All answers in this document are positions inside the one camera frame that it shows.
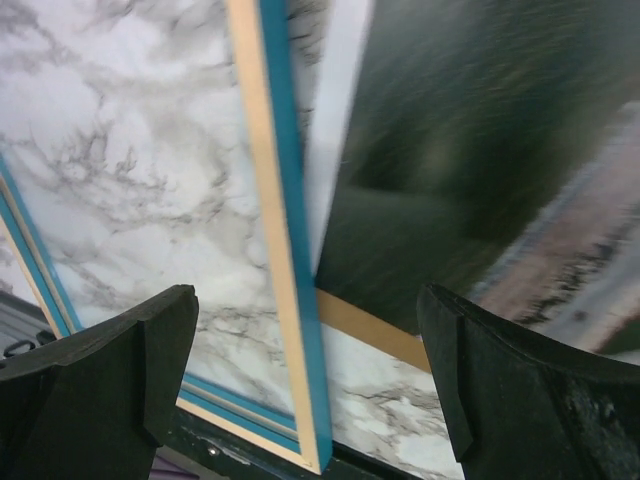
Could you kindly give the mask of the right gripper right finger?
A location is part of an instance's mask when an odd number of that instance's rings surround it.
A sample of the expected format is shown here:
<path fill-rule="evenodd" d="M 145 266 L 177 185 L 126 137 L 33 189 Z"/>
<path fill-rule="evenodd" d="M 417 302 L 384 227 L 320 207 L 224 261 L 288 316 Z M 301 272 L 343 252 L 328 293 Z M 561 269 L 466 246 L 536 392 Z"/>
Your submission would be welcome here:
<path fill-rule="evenodd" d="M 490 313 L 437 285 L 417 317 L 467 479 L 636 479 L 639 368 Z"/>

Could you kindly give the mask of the aerial landscape photo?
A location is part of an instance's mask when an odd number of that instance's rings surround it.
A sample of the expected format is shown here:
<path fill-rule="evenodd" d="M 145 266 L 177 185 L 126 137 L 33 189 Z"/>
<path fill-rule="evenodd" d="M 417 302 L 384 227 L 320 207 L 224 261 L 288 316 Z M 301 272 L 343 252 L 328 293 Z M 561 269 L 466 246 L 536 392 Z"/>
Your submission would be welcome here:
<path fill-rule="evenodd" d="M 639 313 L 639 5 L 333 1 L 306 160 L 317 289 L 598 350 Z"/>

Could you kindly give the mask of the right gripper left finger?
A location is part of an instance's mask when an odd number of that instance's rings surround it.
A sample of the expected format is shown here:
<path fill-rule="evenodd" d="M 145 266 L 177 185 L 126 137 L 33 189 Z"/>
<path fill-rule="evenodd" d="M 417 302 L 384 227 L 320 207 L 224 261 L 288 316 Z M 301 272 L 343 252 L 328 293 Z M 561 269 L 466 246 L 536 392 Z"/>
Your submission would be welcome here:
<path fill-rule="evenodd" d="M 196 330 L 191 285 L 1 363 L 4 479 L 146 479 Z"/>

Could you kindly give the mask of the light wooden picture frame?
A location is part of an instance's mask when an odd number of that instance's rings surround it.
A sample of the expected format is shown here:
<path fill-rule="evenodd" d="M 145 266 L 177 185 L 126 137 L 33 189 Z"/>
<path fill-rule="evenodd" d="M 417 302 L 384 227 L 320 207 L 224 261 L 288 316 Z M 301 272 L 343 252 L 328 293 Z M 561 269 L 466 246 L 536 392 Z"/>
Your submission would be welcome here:
<path fill-rule="evenodd" d="M 5 1 L 5 285 L 68 336 L 174 284 L 178 406 L 303 470 L 332 456 L 282 1 Z"/>

